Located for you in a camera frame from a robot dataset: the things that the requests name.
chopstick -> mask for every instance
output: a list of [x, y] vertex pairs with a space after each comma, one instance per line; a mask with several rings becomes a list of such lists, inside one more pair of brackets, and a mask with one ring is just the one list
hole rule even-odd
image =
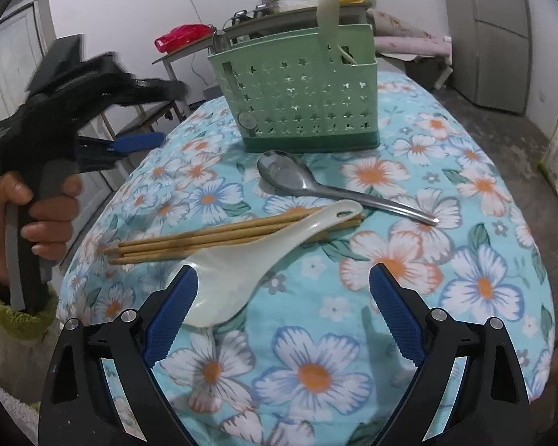
[[278, 214], [276, 216], [270, 216], [268, 218], [259, 218], [250, 221], [242, 221], [240, 223], [224, 224], [223, 226], [206, 227], [205, 229], [200, 229], [197, 231], [188, 231], [185, 233], [176, 233], [174, 235], [163, 235], [163, 236], [156, 236], [155, 238], [145, 238], [145, 239], [135, 239], [133, 241], [125, 241], [119, 243], [117, 247], [108, 248], [107, 250], [105, 250], [105, 254], [120, 254], [123, 253], [123, 251], [120, 248], [136, 246], [136, 245], [167, 242], [167, 241], [174, 241], [178, 239], [197, 238], [199, 236], [207, 236], [207, 235], [217, 235], [217, 233], [247, 229], [252, 227], [268, 226], [271, 224], [293, 223], [295, 221], [301, 220], [302, 218], [310, 216], [311, 214], [316, 213], [320, 209], [322, 208], [321, 207], [311, 208], [302, 211], [293, 211], [291, 213]]
[[[307, 242], [317, 242], [317, 241], [329, 239], [329, 234], [328, 234], [329, 231], [346, 229], [349, 227], [356, 227], [359, 226], [361, 223], [362, 223], [361, 218], [358, 217], [351, 218], [347, 221], [344, 221], [343, 223], [339, 223], [331, 227], [328, 230], [317, 233], [312, 238], [310, 238]], [[289, 226], [289, 224], [290, 223], [285, 223], [283, 227]], [[242, 243], [249, 243], [271, 234], [272, 232], [262, 236], [261, 235], [244, 236], [242, 238], [229, 239], [229, 240], [226, 239], [223, 241], [211, 241], [207, 243], [193, 245], [187, 248], [161, 248], [154, 251], [152, 250], [152, 251], [140, 251], [140, 252], [128, 253], [128, 254], [124, 254], [122, 257], [109, 260], [109, 263], [111, 265], [130, 265], [134, 263], [162, 262], [165, 260], [183, 259], [195, 253], [196, 251], [203, 250], [205, 248], [212, 248], [219, 245], [237, 245]]]

white ceramic spoon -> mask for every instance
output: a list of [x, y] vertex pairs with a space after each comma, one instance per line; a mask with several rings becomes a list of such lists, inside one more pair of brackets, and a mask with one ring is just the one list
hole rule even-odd
[[317, 6], [318, 33], [322, 35], [328, 45], [337, 48], [343, 58], [350, 64], [357, 65], [353, 57], [345, 52], [339, 44], [339, 0], [320, 0]]
[[196, 271], [198, 291], [184, 323], [212, 327], [228, 321], [248, 303], [260, 279], [287, 253], [361, 212], [361, 205], [355, 201], [338, 201], [265, 238], [207, 248], [189, 256], [184, 265]]

blue tablecloth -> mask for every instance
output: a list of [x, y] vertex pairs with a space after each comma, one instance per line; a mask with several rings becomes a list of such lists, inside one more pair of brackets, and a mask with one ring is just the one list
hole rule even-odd
[[[379, 73], [378, 107], [378, 149], [303, 159], [321, 182], [399, 200], [440, 224], [376, 212], [358, 229], [290, 253], [228, 323], [183, 327], [154, 373], [199, 444], [368, 444], [415, 371], [370, 298], [368, 271], [378, 262], [456, 319], [502, 318], [530, 398], [542, 393], [554, 343], [550, 286], [495, 165], [404, 75]], [[113, 320], [180, 267], [111, 266], [103, 250], [120, 240], [329, 203], [267, 194], [256, 158], [244, 152], [225, 100], [203, 105], [132, 173], [88, 233], [64, 279], [58, 317]], [[113, 362], [105, 366], [125, 426], [140, 435]], [[445, 424], [461, 371], [456, 364], [431, 434]]]

green utensil holder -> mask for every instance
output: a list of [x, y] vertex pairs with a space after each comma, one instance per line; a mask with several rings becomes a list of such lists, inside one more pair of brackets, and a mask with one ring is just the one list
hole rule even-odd
[[370, 25], [342, 25], [339, 44], [317, 28], [285, 32], [209, 56], [246, 151], [342, 152], [379, 144]]

human hand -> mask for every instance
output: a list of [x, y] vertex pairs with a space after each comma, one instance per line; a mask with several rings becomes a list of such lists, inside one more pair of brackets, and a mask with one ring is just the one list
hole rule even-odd
[[[32, 243], [33, 253], [48, 260], [62, 260], [67, 252], [66, 242], [73, 236], [72, 221], [78, 216], [76, 197], [83, 191], [81, 176], [69, 176], [62, 186], [60, 196], [38, 201], [31, 205], [29, 214], [37, 221], [23, 226], [21, 236]], [[4, 247], [6, 204], [28, 204], [33, 193], [14, 172], [0, 178], [0, 284], [9, 285]]]

